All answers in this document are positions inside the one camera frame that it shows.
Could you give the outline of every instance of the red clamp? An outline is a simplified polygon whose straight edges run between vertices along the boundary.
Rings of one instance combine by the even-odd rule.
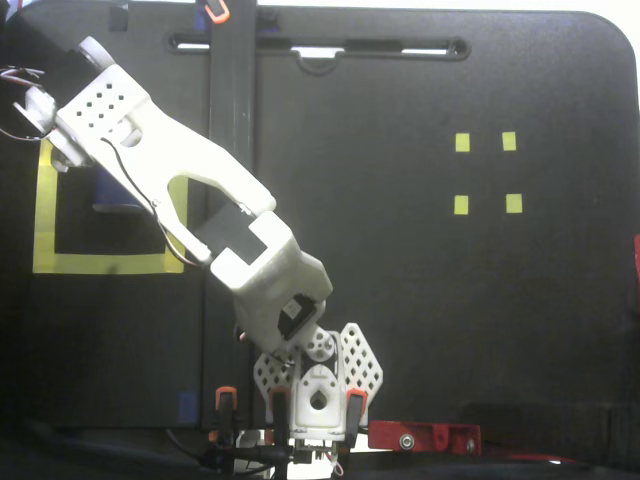
[[[204,9],[216,25],[226,22],[231,17],[229,7],[224,3],[224,0],[207,0]]]
[[[477,425],[369,422],[369,448],[480,456],[481,440]]]
[[[216,390],[216,411],[220,410],[220,397],[224,393],[230,393],[233,398],[233,411],[238,410],[238,390],[234,387],[220,387]]]

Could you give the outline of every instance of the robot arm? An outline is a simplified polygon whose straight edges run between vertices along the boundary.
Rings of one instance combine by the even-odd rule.
[[[285,387],[294,438],[343,441],[349,392],[355,391],[364,401],[357,424],[366,425],[382,369],[357,325],[347,325],[342,334],[317,326],[331,282],[322,263],[300,249],[273,212],[269,191],[226,150],[165,115],[92,38],[67,62],[68,72],[84,72],[77,75],[82,81],[73,95],[65,98],[55,82],[48,89],[43,81],[46,92],[32,87],[25,107],[16,105],[43,133],[51,132],[50,141],[68,159],[58,168],[102,165],[226,285],[238,324],[264,352],[254,376],[268,419],[272,389]],[[56,72],[63,82],[70,75]],[[247,262],[231,245],[214,255],[178,219],[168,193],[178,175],[218,188],[235,202],[238,213],[249,216],[248,229],[264,245],[262,253]]]

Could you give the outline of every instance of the black vertical rail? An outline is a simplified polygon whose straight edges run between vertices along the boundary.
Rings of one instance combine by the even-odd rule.
[[[226,0],[230,18],[211,23],[209,138],[253,171],[256,0]],[[207,212],[220,208],[220,196],[209,195]],[[250,422],[253,397],[252,356],[247,345],[233,341],[234,313],[226,289],[215,279],[205,282],[202,426],[217,418],[215,391],[238,389],[238,418]]]

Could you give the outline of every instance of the black cable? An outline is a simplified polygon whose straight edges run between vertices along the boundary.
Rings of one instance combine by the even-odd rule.
[[[197,263],[194,263],[188,260],[187,258],[185,258],[184,255],[182,255],[178,251],[178,249],[175,247],[175,245],[171,242],[171,240],[169,239],[169,235],[167,234],[167,230],[164,228],[164,226],[160,223],[160,220],[158,219],[158,212],[156,212],[156,207],[154,207],[151,200],[149,200],[149,198],[142,192],[142,190],[140,190],[138,185],[136,185],[136,182],[134,182],[133,179],[129,176],[129,172],[127,172],[127,169],[125,168],[124,163],[122,162],[122,158],[120,157],[120,152],[118,152],[118,149],[115,147],[115,145],[105,137],[102,137],[100,140],[106,143],[107,145],[109,145],[113,149],[113,152],[116,155],[116,160],[118,162],[118,165],[120,166],[120,170],[122,170],[122,173],[124,173],[124,176],[127,178],[127,180],[129,180],[129,183],[133,185],[133,188],[136,189],[136,192],[138,192],[140,196],[149,204],[149,208],[151,208],[151,211],[153,212],[153,217],[156,219],[156,222],[158,222],[158,227],[160,227],[160,231],[162,232],[162,236],[164,237],[165,244],[167,245],[167,248],[169,249],[169,251],[173,254],[174,257],[176,257],[185,265],[198,267],[199,265]]]
[[[180,443],[180,441],[176,438],[176,436],[174,435],[174,433],[170,429],[167,428],[165,430],[165,432],[167,433],[167,437],[169,437],[169,441],[173,444],[174,447],[176,447],[178,450],[180,450],[186,456],[191,457],[194,460],[196,460],[198,463],[200,463],[200,458],[201,458],[200,455],[198,455],[197,453],[192,452],[187,447],[185,447],[182,443]]]

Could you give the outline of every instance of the yellow tape square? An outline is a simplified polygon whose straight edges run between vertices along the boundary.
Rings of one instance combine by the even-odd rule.
[[[471,138],[468,133],[456,133],[456,152],[470,152]]]
[[[469,215],[469,197],[467,195],[456,195],[453,201],[454,215]]]
[[[140,275],[151,273],[182,273],[184,265],[166,248],[164,253],[146,255],[75,255],[55,252],[56,203],[58,172],[51,165],[53,146],[48,140],[40,145],[36,211],[33,235],[33,273],[85,275]],[[169,193],[180,221],[187,223],[189,183],[177,177],[169,183]],[[171,237],[176,248],[185,248]]]
[[[507,194],[507,213],[522,213],[522,195],[519,193]]]
[[[516,151],[516,132],[502,132],[502,148],[505,152]]]

